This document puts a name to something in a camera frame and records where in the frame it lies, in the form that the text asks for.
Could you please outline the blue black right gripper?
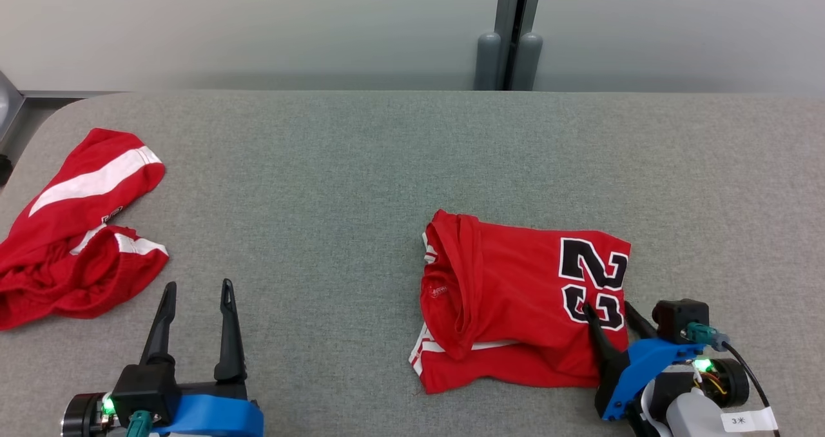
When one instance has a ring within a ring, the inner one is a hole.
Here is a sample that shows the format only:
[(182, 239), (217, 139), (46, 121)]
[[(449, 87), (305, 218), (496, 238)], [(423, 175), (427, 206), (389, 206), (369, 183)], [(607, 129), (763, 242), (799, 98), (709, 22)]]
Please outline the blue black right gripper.
[(600, 364), (595, 408), (602, 420), (657, 420), (684, 393), (702, 392), (722, 409), (740, 407), (750, 398), (750, 378), (743, 365), (731, 358), (704, 357), (705, 345), (677, 345), (656, 339), (654, 327), (625, 301), (628, 328), (642, 340), (630, 345), (627, 328), (604, 329), (596, 309), (586, 303), (584, 313), (594, 358)]

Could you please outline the grey partition post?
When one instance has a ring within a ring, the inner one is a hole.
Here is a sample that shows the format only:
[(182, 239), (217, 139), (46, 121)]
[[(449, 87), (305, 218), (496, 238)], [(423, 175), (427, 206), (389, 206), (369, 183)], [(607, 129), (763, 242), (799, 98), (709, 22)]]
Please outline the grey partition post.
[(537, 34), (534, 31), (534, 20), (538, 3), (539, 0), (498, 0), (494, 27), (494, 32), (501, 37), (498, 90), (512, 91), (510, 81), (516, 47), (522, 35), (530, 32)]

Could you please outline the red white basketball jersey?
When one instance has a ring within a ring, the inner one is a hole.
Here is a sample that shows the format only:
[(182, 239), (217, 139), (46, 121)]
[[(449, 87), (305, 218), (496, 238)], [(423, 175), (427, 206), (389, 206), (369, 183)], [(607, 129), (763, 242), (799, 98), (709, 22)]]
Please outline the red white basketball jersey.
[(422, 242), (423, 326), (409, 361), (425, 393), (480, 378), (595, 387), (586, 307), (613, 346), (628, 346), (628, 241), (594, 229), (517, 228), (441, 209)]

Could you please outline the red white basketball shorts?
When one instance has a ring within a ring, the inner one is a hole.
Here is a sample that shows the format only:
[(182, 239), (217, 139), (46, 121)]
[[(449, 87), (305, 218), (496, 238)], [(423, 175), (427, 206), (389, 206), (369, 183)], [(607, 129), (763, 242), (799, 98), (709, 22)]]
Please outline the red white basketball shorts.
[(48, 316), (95, 318), (141, 293), (168, 250), (112, 218), (164, 175), (136, 135), (89, 131), (0, 243), (0, 331)]

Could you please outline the grey cylinder bumper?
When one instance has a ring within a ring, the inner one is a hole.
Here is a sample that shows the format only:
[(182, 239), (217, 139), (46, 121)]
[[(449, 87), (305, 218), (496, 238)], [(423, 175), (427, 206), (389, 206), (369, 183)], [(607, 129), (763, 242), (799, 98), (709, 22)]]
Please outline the grey cylinder bumper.
[(498, 90), (501, 37), (495, 32), (482, 34), (477, 40), (474, 90)]
[(514, 55), (510, 90), (518, 92), (533, 90), (543, 44), (543, 38), (534, 32), (524, 34), (519, 38)]

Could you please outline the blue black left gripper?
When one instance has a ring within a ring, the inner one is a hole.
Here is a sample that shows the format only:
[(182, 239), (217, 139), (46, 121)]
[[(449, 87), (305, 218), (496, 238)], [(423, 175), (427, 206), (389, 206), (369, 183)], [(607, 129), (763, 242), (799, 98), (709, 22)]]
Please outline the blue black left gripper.
[[(142, 350), (141, 365), (175, 364), (168, 352), (169, 329), (176, 316), (177, 283), (168, 282)], [(222, 282), (219, 311), (223, 316), (217, 382), (245, 382), (244, 343), (232, 281)], [(254, 401), (212, 394), (186, 394), (171, 424), (156, 418), (142, 429), (130, 429), (116, 414), (111, 393), (74, 396), (61, 419), (61, 437), (264, 437), (264, 414)]]

